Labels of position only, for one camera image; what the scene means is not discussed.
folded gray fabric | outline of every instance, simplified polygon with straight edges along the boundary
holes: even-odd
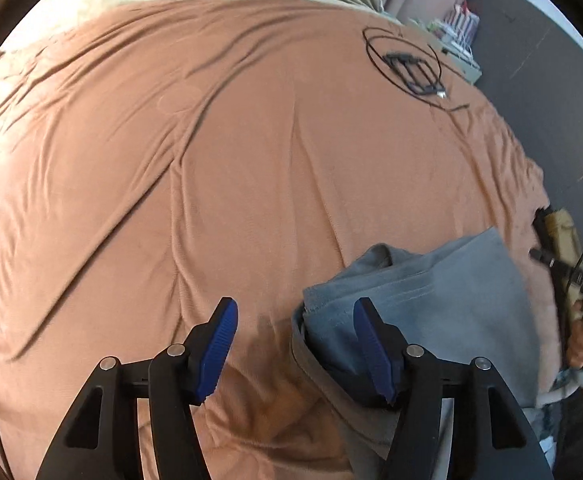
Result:
[[[379,477],[399,413],[379,398],[353,330],[353,304],[368,296],[386,323],[439,358],[488,357],[522,406],[537,394],[539,340],[523,280],[489,229],[420,255],[379,244],[327,283],[304,291],[291,355],[332,406],[358,480]],[[524,410],[533,420],[538,410]],[[447,476],[453,401],[443,400],[433,480]]]
[[[378,244],[303,296],[307,346],[363,406],[378,402],[353,330],[363,296],[408,342],[460,363],[487,357],[521,406],[535,403],[539,338],[523,279],[493,228],[428,254]]]

circular mark on blanket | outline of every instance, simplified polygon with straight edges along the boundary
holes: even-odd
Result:
[[[177,81],[165,88],[158,98],[158,110],[165,115],[173,115],[194,108],[201,100],[203,92],[198,86],[185,81]]]

gray cloth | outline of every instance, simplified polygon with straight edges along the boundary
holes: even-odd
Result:
[[[374,408],[378,397],[352,320],[363,296],[408,342],[439,358],[488,357],[518,402],[534,405],[539,339],[523,280],[498,232],[425,255],[376,245],[329,282],[307,288],[292,317],[292,356],[334,409],[357,479],[378,478],[398,421],[397,413]],[[443,402],[434,479],[446,478],[452,405]]]

silver screw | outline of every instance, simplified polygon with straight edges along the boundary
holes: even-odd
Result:
[[[425,355],[425,350],[423,350],[423,347],[419,345],[409,345],[407,347],[407,354],[411,355],[412,357],[422,357]]]
[[[116,358],[115,357],[105,357],[100,362],[101,370],[111,370],[116,366]]]
[[[481,370],[489,370],[491,368],[491,361],[486,357],[477,357],[474,364],[476,368],[480,368]]]
[[[172,357],[178,357],[179,355],[183,355],[185,353],[185,347],[180,343],[176,343],[168,348],[168,355]]]

bed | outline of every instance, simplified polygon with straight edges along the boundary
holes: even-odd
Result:
[[[290,316],[377,242],[425,253],[495,226],[551,386],[553,292],[527,257],[542,172],[444,57],[446,110],[382,77],[364,28],[426,45],[380,0],[43,0],[27,20],[0,55],[0,430],[15,478],[35,478],[102,357],[154,356],[221,296],[238,333],[194,412],[212,478],[350,478],[290,359]],[[148,416],[141,404],[157,479]]]

